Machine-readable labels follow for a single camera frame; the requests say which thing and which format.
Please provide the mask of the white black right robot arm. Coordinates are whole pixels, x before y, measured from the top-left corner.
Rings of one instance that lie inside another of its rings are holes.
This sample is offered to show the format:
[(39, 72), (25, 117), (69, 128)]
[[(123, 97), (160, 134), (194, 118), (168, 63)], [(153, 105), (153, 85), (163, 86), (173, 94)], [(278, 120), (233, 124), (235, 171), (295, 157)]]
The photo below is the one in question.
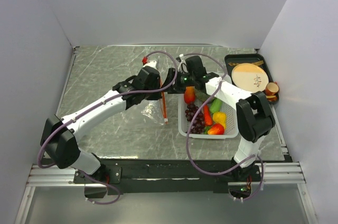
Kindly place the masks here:
[[(207, 175), (221, 175), (231, 171), (232, 177), (237, 181), (243, 181), (250, 173), (249, 167), (253, 165), (258, 156), (259, 146), (265, 136), (275, 126), (275, 119), (264, 93), (261, 91), (251, 93), (242, 90), (219, 77), (215, 73), (207, 73), (199, 54), (191, 54), (193, 67), (187, 73), (179, 72), (178, 68), (170, 68), (165, 80), (165, 87), (170, 88), (169, 94), (181, 94), (183, 91), (176, 88), (194, 86), (206, 92), (209, 98), (202, 103), (194, 116), (186, 134), (186, 152), (191, 164), (200, 172)], [(232, 168), (211, 173), (200, 169), (192, 160), (189, 152), (189, 134), (198, 114), (207, 103), (216, 97), (225, 104), (231, 106), (237, 113), (237, 126), (241, 135), (238, 150), (234, 155), (236, 165)]]

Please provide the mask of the clear zip top bag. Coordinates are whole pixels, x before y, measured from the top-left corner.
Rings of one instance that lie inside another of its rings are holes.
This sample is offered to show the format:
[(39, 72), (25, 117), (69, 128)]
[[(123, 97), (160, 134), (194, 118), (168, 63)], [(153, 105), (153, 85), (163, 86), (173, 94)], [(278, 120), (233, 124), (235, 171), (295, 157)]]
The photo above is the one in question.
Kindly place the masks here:
[(166, 106), (165, 92), (157, 92), (158, 100), (148, 100), (141, 114), (149, 118), (152, 122), (160, 125), (168, 124), (168, 114)]

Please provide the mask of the dark purple grape bunch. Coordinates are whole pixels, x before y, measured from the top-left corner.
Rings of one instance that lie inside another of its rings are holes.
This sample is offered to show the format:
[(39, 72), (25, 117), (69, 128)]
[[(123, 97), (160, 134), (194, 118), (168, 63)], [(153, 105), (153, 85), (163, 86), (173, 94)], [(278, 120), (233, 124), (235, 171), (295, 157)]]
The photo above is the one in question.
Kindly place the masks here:
[[(187, 105), (187, 108), (185, 110), (185, 118), (187, 122), (191, 123), (193, 120), (193, 117), (195, 116), (196, 112), (198, 110), (198, 106), (196, 106), (194, 103), (190, 103)], [(204, 114), (202, 112), (199, 112), (195, 118), (195, 120), (192, 123), (192, 134), (202, 134), (205, 129), (205, 120), (204, 120)]]

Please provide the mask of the green netted melon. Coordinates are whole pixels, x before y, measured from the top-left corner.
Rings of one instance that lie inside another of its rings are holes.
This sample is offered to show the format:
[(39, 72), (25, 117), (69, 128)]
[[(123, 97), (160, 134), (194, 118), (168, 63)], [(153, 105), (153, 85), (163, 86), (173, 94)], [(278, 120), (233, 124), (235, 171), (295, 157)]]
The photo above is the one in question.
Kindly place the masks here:
[(210, 95), (205, 94), (204, 92), (198, 89), (195, 89), (194, 92), (195, 92), (195, 98), (201, 102), (205, 102), (210, 97)]

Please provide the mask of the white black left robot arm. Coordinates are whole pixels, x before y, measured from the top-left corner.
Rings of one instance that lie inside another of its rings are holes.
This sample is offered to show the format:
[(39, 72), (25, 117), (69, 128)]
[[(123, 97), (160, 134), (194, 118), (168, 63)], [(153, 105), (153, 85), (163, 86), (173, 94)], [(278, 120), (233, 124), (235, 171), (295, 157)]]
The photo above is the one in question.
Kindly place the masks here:
[(117, 83), (112, 90), (85, 108), (62, 118), (53, 115), (45, 122), (38, 158), (47, 153), (58, 168), (82, 170), (92, 182), (100, 182), (105, 176), (105, 166), (95, 154), (82, 150), (78, 146), (79, 141), (109, 117), (143, 100), (160, 99), (159, 89), (159, 71), (155, 61), (150, 61), (138, 75)]

